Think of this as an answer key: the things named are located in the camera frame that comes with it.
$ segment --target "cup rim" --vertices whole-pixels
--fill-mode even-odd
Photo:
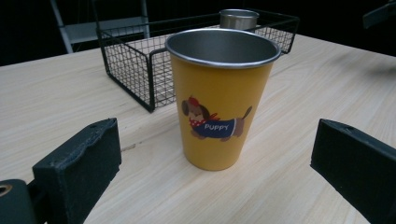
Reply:
[[[241,15],[241,14],[233,14],[233,12],[244,12],[247,13],[246,15]],[[219,12],[221,16],[225,17],[236,17],[236,18],[259,18],[260,14],[255,11],[251,10],[246,10],[246,9],[236,9],[236,8],[230,8],[230,9],[223,9]]]
[[[194,33],[194,32],[230,32],[230,33],[239,33],[241,35],[250,35],[253,38],[259,38],[263,41],[267,41],[270,45],[272,45],[275,48],[275,54],[272,55],[272,57],[266,58],[265,60],[259,60],[255,62],[248,62],[248,63],[224,63],[224,62],[213,62],[213,61],[208,61],[208,60],[203,60],[203,59],[198,59],[196,57],[191,57],[182,53],[177,52],[174,50],[169,42],[175,38],[176,36],[179,35],[184,35],[184,34],[189,34],[189,33]],[[200,28],[200,29],[191,29],[191,30],[186,30],[186,31],[181,31],[175,34],[170,35],[166,41],[165,41],[165,48],[173,55],[178,57],[179,59],[183,61],[187,61],[189,63],[195,63],[195,64],[200,64],[204,66],[209,66],[209,67],[220,67],[220,68],[233,68],[233,69],[243,69],[243,68],[251,68],[251,67],[259,67],[263,66],[268,63],[272,63],[275,60],[277,60],[280,55],[281,55],[281,49],[280,46],[273,40],[270,40],[268,38],[265,38],[260,35],[255,35],[251,32],[247,31],[241,31],[241,30],[235,30],[235,29],[224,29],[224,28]]]

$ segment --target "black wire basket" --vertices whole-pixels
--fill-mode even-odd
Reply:
[[[257,26],[248,31],[275,41],[283,54],[291,51],[299,18],[279,13],[256,11]],[[174,33],[198,28],[219,28],[219,14],[170,21],[101,29],[97,35],[107,74],[136,101],[153,112],[176,100],[166,38]]]

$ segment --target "light wood tabletop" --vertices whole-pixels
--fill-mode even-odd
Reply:
[[[396,147],[396,58],[297,35],[274,64],[237,163],[184,157],[175,104],[147,112],[99,49],[0,67],[0,180],[75,133],[117,118],[122,164],[85,223],[368,223],[310,167],[319,119]]]

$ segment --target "metal cup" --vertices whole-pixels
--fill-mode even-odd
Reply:
[[[244,9],[223,9],[220,13],[220,28],[247,30],[256,27],[260,14]]]
[[[186,158],[204,170],[238,159],[279,46],[233,29],[189,30],[168,37]]]

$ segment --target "cartoon dog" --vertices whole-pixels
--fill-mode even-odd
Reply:
[[[245,118],[250,113],[252,107],[247,109],[244,117],[220,120],[217,114],[210,115],[209,111],[198,100],[190,97],[181,104],[183,114],[189,117],[191,134],[199,139],[207,137],[220,138],[225,142],[232,136],[239,137],[244,131]]]

